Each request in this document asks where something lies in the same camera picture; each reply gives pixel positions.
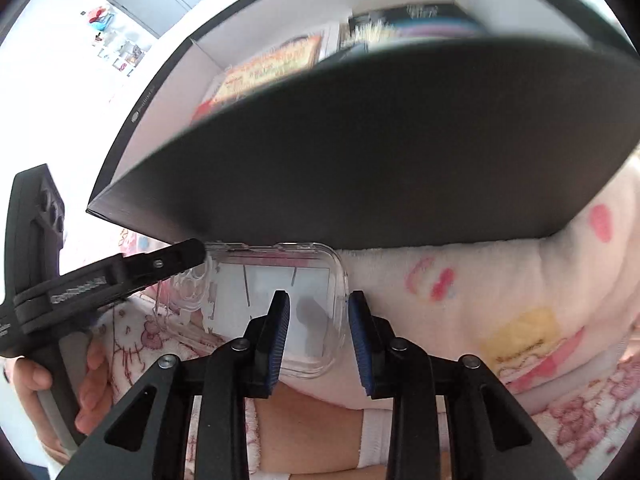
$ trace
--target finger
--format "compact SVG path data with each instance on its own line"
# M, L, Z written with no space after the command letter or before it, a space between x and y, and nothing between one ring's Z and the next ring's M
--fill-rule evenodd
M92 410L104 395L109 379L109 365L106 360L96 370L89 370L80 385L80 407Z
M58 445L58 437L38 400L39 390L51 387L52 379L48 370L25 358L15 362L13 382L24 411L33 423L38 438L51 448Z
M105 361L106 355L104 353L104 346L99 338L94 337L89 343L89 348L86 351L86 365L89 370L97 370L98 367Z
M105 389L104 395L93 410L80 410L80 413L78 413L76 417L76 428L78 428L78 431L84 434L91 433L109 412L112 403L113 393L109 387Z

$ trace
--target gray grip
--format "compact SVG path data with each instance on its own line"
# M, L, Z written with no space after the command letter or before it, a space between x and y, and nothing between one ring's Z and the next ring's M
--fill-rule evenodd
M90 339L91 337L87 333L73 332L58 342L60 355L66 368L66 374L73 393L76 395L76 399L78 398L80 384L86 375L86 352ZM54 388L56 380L61 380L61 378L57 378L53 370L50 371L53 373L54 386L52 386L52 388ZM68 424L65 423L65 417L62 415L51 390L38 392L38 398L53 430L60 440L60 444L62 444L62 447L68 455L71 456L76 449L78 449L78 432L76 428L70 428Z

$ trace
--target hand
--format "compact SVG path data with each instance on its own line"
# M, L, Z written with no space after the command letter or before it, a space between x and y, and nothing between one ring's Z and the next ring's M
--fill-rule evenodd
M104 347L96 338L87 349L86 364L87 374L78 391L80 412L76 417L76 428L81 433L89 434L111 409L113 399L111 385L108 383L109 364ZM7 375L14 384L18 398L40 441L46 447L64 453L37 396L37 391L51 387L52 378L49 371L29 359L19 358L15 361L13 369L8 365Z

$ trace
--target transparent plastic case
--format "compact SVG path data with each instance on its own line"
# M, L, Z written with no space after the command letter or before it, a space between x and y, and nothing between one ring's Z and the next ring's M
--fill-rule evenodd
M347 276L322 244L207 244L206 261L162 284L158 321L194 344L229 340L267 313L276 290L291 301L282 373L314 378L334 362L347 330Z

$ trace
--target screw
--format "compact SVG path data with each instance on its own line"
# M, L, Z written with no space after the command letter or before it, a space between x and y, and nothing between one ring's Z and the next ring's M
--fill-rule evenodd
M409 348L409 342L402 337L395 337L389 343L392 350L396 352L404 352L407 348Z
M475 355L467 354L462 356L462 364L467 368L479 368L481 362Z
M178 362L178 358L173 354L165 354L158 359L158 366L161 368L173 368Z
M231 348L233 348L236 352L248 350L249 346L251 346L251 342L245 337L238 338L235 341L231 342Z

